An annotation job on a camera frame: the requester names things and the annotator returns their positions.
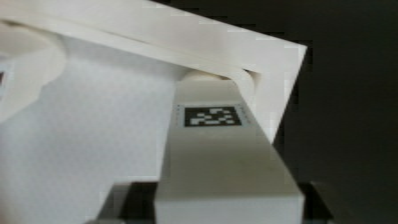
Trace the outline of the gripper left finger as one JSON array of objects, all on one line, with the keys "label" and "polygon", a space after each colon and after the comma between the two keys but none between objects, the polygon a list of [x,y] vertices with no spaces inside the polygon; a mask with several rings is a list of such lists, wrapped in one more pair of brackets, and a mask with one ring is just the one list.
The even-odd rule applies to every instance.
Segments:
[{"label": "gripper left finger", "polygon": [[94,224],[156,224],[156,182],[130,182],[110,188]]}]

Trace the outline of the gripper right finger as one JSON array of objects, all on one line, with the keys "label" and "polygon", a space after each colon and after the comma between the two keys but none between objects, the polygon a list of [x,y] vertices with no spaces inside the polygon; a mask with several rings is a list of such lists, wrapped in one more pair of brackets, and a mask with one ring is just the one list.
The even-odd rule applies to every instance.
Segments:
[{"label": "gripper right finger", "polygon": [[298,184],[306,202],[300,224],[355,224],[355,217],[332,187],[316,181]]}]

